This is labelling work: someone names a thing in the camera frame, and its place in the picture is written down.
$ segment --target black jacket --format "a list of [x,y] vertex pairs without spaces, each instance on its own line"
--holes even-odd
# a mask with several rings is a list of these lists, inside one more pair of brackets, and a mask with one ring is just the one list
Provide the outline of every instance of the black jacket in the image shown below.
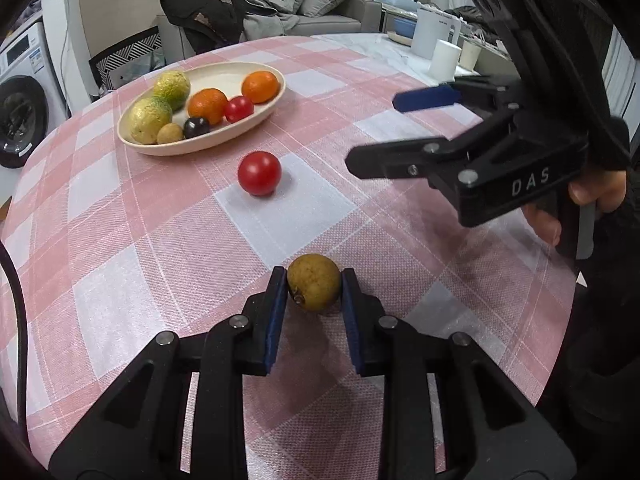
[[238,43],[247,12],[276,13],[246,0],[160,0],[160,5],[170,23],[184,28],[196,54]]
[[595,224],[574,307],[540,411],[569,444],[577,479],[622,478],[640,442],[640,174]]

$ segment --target human hand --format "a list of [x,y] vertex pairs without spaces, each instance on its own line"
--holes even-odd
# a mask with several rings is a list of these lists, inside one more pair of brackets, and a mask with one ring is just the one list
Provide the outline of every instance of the human hand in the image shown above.
[[[604,171],[588,167],[577,180],[569,184],[569,196],[577,205],[596,202],[603,213],[620,207],[626,195],[626,172]],[[538,209],[535,204],[522,207],[524,218],[540,239],[553,247],[560,243],[562,226],[557,218]]]

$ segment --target label sticker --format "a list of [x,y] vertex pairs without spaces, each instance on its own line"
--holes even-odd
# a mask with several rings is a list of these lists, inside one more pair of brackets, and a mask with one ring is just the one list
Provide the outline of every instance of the label sticker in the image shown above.
[[29,54],[29,60],[31,61],[33,73],[44,68],[44,58],[42,57],[42,51],[39,48]]

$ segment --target tangerine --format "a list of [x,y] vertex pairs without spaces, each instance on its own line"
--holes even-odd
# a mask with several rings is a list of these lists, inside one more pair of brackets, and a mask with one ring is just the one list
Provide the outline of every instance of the tangerine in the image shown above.
[[252,72],[242,82],[242,95],[251,99],[253,104],[267,102],[280,90],[280,82],[268,70]]
[[213,126],[218,124],[225,114],[226,96],[217,88],[205,88],[189,99],[187,111],[189,117],[204,117]]

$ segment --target dark jacket sleeve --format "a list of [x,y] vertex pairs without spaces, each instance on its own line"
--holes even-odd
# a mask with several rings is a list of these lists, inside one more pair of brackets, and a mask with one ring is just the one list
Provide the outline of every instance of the dark jacket sleeve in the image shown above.
[[640,305],[640,174],[627,172],[625,200],[596,222],[593,245],[591,258],[578,266],[590,302],[605,319],[619,318],[619,308]]

